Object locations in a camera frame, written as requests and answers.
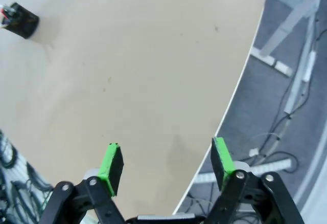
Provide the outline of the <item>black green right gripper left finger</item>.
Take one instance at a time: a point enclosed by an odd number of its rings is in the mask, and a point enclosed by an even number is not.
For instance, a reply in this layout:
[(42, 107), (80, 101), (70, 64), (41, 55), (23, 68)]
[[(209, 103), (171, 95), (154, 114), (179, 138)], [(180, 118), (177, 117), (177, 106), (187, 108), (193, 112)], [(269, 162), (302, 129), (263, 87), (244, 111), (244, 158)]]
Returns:
[(123, 167), (120, 145), (109, 144), (97, 175), (77, 185), (61, 181), (55, 186), (39, 223), (80, 223), (89, 210), (95, 211), (99, 223), (125, 223), (112, 200)]

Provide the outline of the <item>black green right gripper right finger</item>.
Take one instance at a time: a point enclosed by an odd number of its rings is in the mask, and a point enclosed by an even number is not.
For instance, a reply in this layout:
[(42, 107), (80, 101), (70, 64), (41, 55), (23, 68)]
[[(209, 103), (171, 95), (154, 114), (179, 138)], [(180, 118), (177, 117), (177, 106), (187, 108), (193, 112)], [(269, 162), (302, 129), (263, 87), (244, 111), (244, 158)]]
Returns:
[(220, 196), (206, 223), (233, 223), (240, 204), (250, 204), (261, 223), (304, 222), (280, 175), (236, 169), (223, 138), (212, 139), (211, 164)]

